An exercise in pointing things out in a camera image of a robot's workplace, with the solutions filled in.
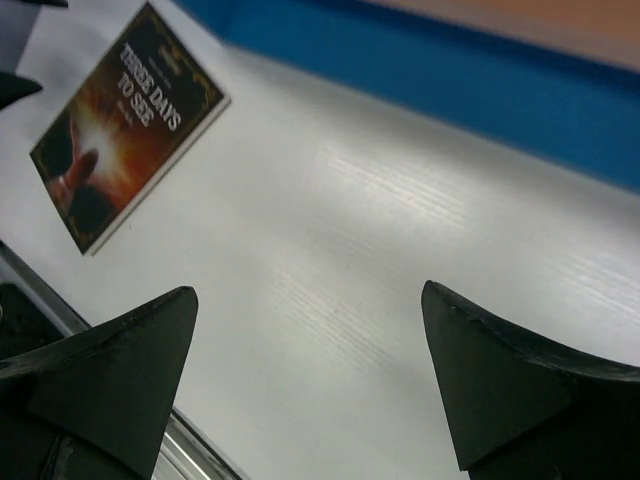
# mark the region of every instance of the white shelf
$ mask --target white shelf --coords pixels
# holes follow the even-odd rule
[[[194,286],[177,406],[249,478],[466,478],[424,338],[427,279],[640,365],[639,198],[222,48],[155,3],[232,105],[81,257],[28,152],[139,2],[43,11],[20,73],[45,90],[0,114],[0,238],[95,323]]]

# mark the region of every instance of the black object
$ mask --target black object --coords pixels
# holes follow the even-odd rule
[[[428,282],[422,308],[472,480],[640,478],[640,369],[558,344]]]
[[[14,329],[53,342],[0,361],[0,477],[150,479],[195,326],[194,290],[55,341],[38,321],[16,332],[11,312],[35,306],[0,288],[2,337]]]
[[[0,110],[42,90],[39,83],[13,73],[0,72]]]
[[[0,285],[0,360],[64,338],[15,285]]]
[[[22,3],[31,3],[35,5],[46,5],[49,7],[62,7],[67,8],[69,4],[66,0],[18,0]]]

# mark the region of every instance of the blue edge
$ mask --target blue edge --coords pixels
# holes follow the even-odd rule
[[[180,0],[224,41],[640,192],[640,75],[358,0]]]

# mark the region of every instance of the three days to see book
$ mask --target three days to see book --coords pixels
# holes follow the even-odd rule
[[[229,103],[146,4],[31,152],[82,253],[95,253]]]

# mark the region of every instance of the book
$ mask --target book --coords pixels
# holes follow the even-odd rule
[[[145,4],[31,152],[83,254],[94,254],[229,103]]]

